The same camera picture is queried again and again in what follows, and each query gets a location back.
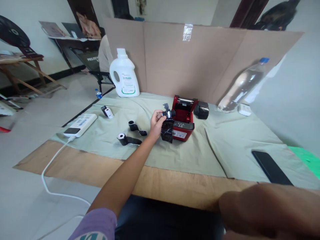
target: black fan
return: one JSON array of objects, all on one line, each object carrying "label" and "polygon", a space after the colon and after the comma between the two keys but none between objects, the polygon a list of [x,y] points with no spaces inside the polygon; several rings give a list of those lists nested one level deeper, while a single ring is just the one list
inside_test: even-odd
[{"label": "black fan", "polygon": [[39,57],[30,48],[30,40],[24,31],[9,19],[0,15],[0,39],[12,46],[18,47],[27,58]]}]

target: white wall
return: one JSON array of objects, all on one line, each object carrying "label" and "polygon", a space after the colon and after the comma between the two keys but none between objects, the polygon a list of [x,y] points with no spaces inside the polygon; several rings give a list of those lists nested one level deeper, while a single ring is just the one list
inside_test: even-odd
[{"label": "white wall", "polygon": [[229,27],[241,0],[219,0],[211,26]]},{"label": "white wall", "polygon": [[[52,74],[68,69],[60,51],[42,31],[40,21],[56,22],[65,32],[61,22],[76,23],[67,0],[15,0],[1,1],[0,15],[17,24],[29,37],[31,48],[44,56],[41,70]],[[19,52],[19,49],[0,41],[0,49]],[[73,67],[82,65],[72,53],[69,57]],[[21,80],[38,77],[38,74],[25,64],[13,69],[12,73]],[[10,85],[6,76],[0,74],[0,88]]]},{"label": "white wall", "polygon": [[[265,10],[280,0],[270,0]],[[277,75],[262,87],[253,111],[285,143],[320,157],[320,1],[301,0],[287,31],[305,34],[287,53]]]},{"label": "white wall", "polygon": [[[130,14],[138,17],[135,0],[128,0]],[[189,23],[210,25],[218,0],[147,0],[147,15],[150,22]]]},{"label": "white wall", "polygon": [[114,18],[111,0],[91,0],[99,26],[104,28],[103,16]]}]

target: cardboard backdrop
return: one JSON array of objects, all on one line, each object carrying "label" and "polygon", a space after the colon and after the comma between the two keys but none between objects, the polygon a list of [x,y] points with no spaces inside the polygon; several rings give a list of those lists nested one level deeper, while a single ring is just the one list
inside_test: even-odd
[{"label": "cardboard backdrop", "polygon": [[117,48],[126,49],[141,92],[212,104],[219,104],[236,77],[260,58],[270,58],[270,71],[303,35],[117,18],[104,22],[113,58]]}]

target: green object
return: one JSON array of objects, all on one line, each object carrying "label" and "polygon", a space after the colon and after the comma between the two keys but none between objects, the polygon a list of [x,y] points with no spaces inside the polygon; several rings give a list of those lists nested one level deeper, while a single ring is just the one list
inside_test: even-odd
[{"label": "green object", "polygon": [[317,178],[320,179],[320,159],[313,155],[311,152],[299,147],[288,147],[300,158],[310,169]]}]

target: black smartphone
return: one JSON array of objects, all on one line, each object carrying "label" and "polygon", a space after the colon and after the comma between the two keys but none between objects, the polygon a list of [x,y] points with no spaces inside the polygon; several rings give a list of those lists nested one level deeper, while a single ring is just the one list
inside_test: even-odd
[{"label": "black smartphone", "polygon": [[252,151],[252,154],[271,183],[293,186],[284,172],[279,168],[279,166],[268,153]]}]

